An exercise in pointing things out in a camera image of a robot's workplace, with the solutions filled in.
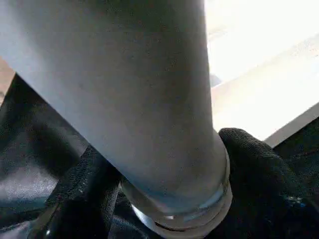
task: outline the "gray pipe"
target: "gray pipe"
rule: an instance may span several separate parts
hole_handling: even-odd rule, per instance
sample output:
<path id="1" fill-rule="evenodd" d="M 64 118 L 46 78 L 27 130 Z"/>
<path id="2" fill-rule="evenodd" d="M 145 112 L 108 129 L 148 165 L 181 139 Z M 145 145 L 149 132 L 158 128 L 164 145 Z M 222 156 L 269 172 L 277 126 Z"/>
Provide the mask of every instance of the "gray pipe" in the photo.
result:
<path id="1" fill-rule="evenodd" d="M 201 0 L 0 3 L 1 56 L 126 177 L 128 197 L 152 217 L 194 212 L 227 191 L 203 14 Z"/>

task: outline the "black cloth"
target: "black cloth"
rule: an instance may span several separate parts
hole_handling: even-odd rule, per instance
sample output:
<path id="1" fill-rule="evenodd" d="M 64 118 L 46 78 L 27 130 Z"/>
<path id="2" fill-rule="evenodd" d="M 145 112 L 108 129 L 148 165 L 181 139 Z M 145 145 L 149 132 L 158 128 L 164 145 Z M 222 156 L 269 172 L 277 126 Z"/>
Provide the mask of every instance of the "black cloth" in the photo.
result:
<path id="1" fill-rule="evenodd" d="M 319 119 L 274 148 L 319 203 Z"/>

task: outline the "white surface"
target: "white surface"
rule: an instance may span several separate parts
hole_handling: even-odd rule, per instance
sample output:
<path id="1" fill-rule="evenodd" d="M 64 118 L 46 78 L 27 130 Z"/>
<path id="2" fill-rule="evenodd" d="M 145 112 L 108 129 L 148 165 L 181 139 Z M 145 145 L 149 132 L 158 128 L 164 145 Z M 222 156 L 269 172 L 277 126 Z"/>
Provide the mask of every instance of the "white surface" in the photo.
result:
<path id="1" fill-rule="evenodd" d="M 212 89 L 214 127 L 238 127 L 275 146 L 317 116 L 319 37 L 301 43 L 244 76 Z M 290 124 L 289 130 L 281 130 Z"/>
<path id="2" fill-rule="evenodd" d="M 275 146 L 319 116 L 318 8 L 206 0 L 216 130 L 243 128 Z"/>

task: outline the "metal pipe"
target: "metal pipe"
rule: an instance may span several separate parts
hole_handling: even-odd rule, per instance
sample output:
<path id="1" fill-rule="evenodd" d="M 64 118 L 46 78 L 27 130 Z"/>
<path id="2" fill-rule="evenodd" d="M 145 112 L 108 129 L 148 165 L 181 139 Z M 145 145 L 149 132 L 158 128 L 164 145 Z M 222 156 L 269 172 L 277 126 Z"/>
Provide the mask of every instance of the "metal pipe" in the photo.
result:
<path id="1" fill-rule="evenodd" d="M 201 0 L 0 3 L 1 56 L 157 220 L 211 210 L 229 189 L 212 127 L 203 8 Z"/>

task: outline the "black material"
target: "black material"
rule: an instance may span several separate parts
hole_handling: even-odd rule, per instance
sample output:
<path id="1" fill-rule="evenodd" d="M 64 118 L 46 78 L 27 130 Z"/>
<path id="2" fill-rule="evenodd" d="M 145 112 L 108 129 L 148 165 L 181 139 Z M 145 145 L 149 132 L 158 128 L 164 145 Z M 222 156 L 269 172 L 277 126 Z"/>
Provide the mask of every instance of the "black material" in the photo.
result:
<path id="1" fill-rule="evenodd" d="M 119 172 L 93 147 L 58 182 L 28 238 L 106 238 Z"/>
<path id="2" fill-rule="evenodd" d="M 319 119 L 315 119 L 274 149 L 319 203 Z"/>
<path id="3" fill-rule="evenodd" d="M 16 75 L 0 108 L 0 228 L 14 218 L 20 222 L 26 211 L 36 218 L 87 145 Z"/>

